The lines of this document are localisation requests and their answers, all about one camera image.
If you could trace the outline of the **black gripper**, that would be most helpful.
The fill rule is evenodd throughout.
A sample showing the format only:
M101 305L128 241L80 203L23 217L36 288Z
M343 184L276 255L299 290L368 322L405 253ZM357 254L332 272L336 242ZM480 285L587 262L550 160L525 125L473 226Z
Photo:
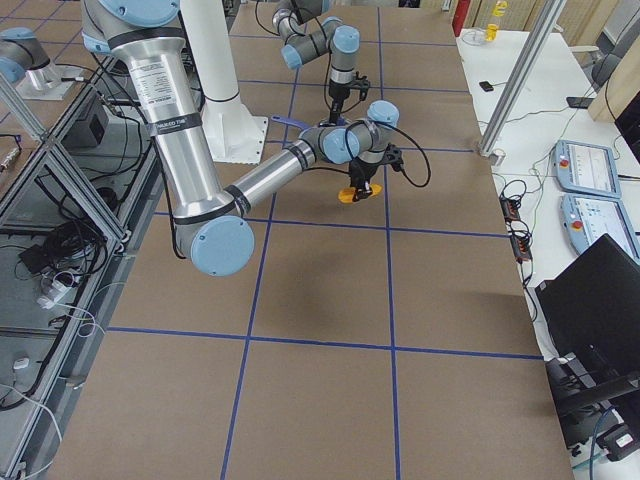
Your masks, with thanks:
M361 200L362 196L369 198L373 194L371 179L376 174L377 164L364 162L360 158L355 158L349 163L350 186L354 187L353 201Z
M341 111L345 100L350 96L350 87L348 84L330 83L328 89L331 98L331 111Z

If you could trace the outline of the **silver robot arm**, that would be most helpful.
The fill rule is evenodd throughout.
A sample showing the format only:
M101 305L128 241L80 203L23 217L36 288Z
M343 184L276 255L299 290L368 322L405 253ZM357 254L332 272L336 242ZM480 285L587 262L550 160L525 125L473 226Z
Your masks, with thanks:
M365 100L370 82L356 71L357 55L360 47L359 30L345 24L338 17L327 17L319 28L305 33L302 26L328 11L329 1L281 1L272 17L277 35L284 41L282 57L292 70L316 60L326 54L330 56L327 70L327 94L329 104L329 125L341 122L344 102L353 91L359 99Z
M86 48L122 61L175 201L179 251L201 272L239 271L254 250L251 208L318 161L349 168L355 198L391 149L398 108L372 103L348 125L303 125L299 137L262 158L267 119L253 116L237 84L218 1L85 1Z

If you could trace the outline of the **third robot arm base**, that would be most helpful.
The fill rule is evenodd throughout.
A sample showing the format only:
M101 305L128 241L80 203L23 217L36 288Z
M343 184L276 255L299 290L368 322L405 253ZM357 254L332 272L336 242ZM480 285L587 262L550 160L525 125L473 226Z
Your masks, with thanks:
M66 68L57 65L34 32L14 27L1 32L1 74L25 100L62 101L71 88Z

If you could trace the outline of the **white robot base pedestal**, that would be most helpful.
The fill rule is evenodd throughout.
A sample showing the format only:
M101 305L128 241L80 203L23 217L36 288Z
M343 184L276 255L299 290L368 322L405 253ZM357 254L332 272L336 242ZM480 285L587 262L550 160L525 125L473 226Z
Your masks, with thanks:
M180 13L205 97L201 116L213 159L258 164L268 119L252 115L241 99L222 3L185 0Z

